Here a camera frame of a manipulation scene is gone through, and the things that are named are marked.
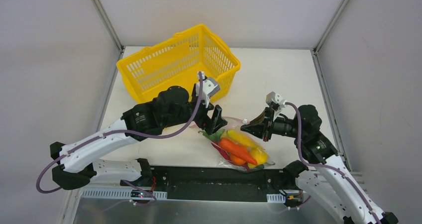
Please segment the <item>yellow banana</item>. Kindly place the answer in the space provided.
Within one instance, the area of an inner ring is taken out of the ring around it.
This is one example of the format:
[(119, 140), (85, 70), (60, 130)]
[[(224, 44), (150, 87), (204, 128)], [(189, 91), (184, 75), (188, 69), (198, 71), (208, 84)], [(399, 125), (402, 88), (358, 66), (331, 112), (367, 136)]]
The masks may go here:
[(237, 131), (235, 129), (228, 129), (226, 131), (226, 136), (230, 140), (232, 140), (232, 141), (234, 141), (234, 142), (236, 142), (240, 145), (243, 145), (245, 147), (249, 147), (249, 148), (252, 148), (252, 149), (259, 148), (259, 145), (253, 139), (251, 139), (248, 135), (246, 135), (246, 134), (244, 134), (240, 131)]

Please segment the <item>clear zip top bag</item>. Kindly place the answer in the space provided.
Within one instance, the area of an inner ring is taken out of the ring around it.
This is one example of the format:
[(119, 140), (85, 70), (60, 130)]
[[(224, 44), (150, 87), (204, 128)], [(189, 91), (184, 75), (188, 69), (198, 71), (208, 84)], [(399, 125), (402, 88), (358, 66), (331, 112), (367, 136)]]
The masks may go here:
[(207, 134), (197, 126), (192, 126), (205, 137), (210, 145), (219, 153), (217, 167), (234, 169), (242, 173), (250, 173), (275, 165), (265, 148), (251, 135), (240, 130), (246, 119), (226, 116), (227, 125), (213, 134)]

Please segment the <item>red chili pepper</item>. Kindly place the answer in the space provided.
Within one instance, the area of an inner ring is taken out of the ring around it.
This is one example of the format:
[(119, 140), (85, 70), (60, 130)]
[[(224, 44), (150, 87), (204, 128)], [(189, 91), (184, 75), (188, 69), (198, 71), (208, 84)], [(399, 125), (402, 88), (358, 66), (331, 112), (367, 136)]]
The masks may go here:
[(223, 149), (221, 149), (217, 144), (211, 142), (211, 145), (220, 153), (222, 158), (226, 161), (226, 163), (229, 163), (232, 168), (245, 173), (251, 172), (251, 169), (246, 164), (235, 164), (230, 158), (229, 154)]

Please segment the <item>yellow lemon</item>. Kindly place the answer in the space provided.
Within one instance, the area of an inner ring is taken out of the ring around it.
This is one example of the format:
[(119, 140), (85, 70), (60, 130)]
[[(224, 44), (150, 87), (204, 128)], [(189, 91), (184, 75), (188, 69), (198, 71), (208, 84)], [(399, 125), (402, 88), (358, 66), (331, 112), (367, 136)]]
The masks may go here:
[(249, 154), (252, 158), (254, 158), (257, 161), (257, 165), (248, 163), (248, 167), (251, 169), (257, 167), (258, 165), (266, 163), (269, 158), (268, 154), (261, 148), (251, 149), (249, 151)]

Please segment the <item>orange tangerine with leaf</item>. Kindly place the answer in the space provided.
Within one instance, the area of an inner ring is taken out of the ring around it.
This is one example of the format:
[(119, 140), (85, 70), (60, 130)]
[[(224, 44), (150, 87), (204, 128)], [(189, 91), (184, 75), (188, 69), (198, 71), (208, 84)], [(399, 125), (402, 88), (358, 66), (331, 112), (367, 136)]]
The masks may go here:
[(229, 154), (229, 157), (230, 157), (231, 162), (237, 166), (243, 166), (246, 164), (246, 161), (242, 160), (241, 158), (238, 158), (237, 156), (231, 153)]

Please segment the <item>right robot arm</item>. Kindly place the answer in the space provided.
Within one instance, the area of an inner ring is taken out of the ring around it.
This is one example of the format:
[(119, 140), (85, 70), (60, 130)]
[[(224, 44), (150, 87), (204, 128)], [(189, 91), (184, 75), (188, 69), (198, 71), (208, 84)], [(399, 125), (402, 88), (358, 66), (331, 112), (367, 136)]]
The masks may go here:
[(283, 184), (304, 190), (330, 215), (343, 224), (397, 224), (392, 212), (382, 210), (363, 191), (347, 169), (337, 149), (321, 132), (322, 120), (313, 105), (295, 106), (293, 119), (278, 117), (272, 107), (241, 130), (268, 141), (272, 135), (294, 138), (299, 159), (283, 171)]

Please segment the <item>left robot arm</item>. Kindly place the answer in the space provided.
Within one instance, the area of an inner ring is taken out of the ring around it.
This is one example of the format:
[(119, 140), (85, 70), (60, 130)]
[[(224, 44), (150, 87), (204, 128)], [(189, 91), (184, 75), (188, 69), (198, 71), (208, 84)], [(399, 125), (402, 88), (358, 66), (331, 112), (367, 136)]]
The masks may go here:
[(152, 173), (146, 160), (103, 160), (121, 147), (145, 139), (163, 139), (163, 130), (194, 122), (208, 135), (226, 125), (220, 106), (210, 98), (220, 90), (209, 81), (195, 84), (192, 93), (180, 86), (162, 91), (153, 100), (135, 105), (124, 112), (109, 127), (73, 144), (54, 142), (50, 145), (51, 157), (56, 161), (52, 179), (64, 190), (74, 190), (92, 181), (130, 181), (147, 186)]

